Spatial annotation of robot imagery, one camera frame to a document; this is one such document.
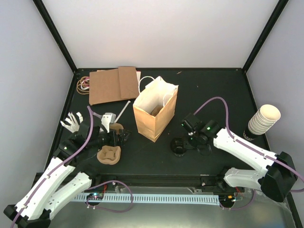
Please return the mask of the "cardboard cup carrier stack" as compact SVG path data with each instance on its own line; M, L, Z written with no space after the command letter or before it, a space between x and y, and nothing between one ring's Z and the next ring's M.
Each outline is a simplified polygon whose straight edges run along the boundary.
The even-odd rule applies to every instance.
M120 146L103 146L97 153L97 159L100 163L106 165L115 165L119 162L121 157Z

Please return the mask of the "black printed coffee cup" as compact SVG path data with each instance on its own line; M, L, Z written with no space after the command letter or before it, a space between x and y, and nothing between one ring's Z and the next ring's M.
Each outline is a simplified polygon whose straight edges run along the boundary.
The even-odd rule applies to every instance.
M170 149L177 157L182 157L189 148L187 147L186 137L175 137L171 140Z

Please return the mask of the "yellow paper takeout bag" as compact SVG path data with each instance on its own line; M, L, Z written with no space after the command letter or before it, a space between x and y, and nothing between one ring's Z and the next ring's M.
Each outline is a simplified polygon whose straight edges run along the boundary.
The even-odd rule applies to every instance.
M161 76L150 78L134 101L133 112L138 133L156 142L175 114L179 86Z

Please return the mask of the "single cardboard cup carrier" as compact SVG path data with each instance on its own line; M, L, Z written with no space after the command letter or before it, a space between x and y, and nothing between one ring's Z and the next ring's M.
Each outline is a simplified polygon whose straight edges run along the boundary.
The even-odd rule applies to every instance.
M156 107L152 110L151 115L152 115L152 116L157 116L157 114L160 112L160 110L161 110L162 108L163 108L163 106L161 106L161 105L156 106Z

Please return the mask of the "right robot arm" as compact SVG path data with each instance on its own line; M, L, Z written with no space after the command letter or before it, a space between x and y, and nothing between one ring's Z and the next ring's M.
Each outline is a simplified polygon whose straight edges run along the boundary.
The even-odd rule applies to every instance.
M212 144L252 168L229 168L216 179L216 186L220 191L228 191L231 187L250 188L263 192L276 202L283 202L297 181L297 176L292 172L295 168L294 162L288 153L276 154L264 150L213 120L203 123L194 114L188 114L181 125L188 132L188 145L199 148Z

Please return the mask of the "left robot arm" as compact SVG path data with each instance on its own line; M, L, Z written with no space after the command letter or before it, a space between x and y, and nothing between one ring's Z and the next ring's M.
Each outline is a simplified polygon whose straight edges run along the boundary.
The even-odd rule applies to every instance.
M75 196L102 184L100 164L118 163L130 131L120 124L109 129L82 122L62 141L44 173L17 204L4 214L19 228L47 228L55 215Z

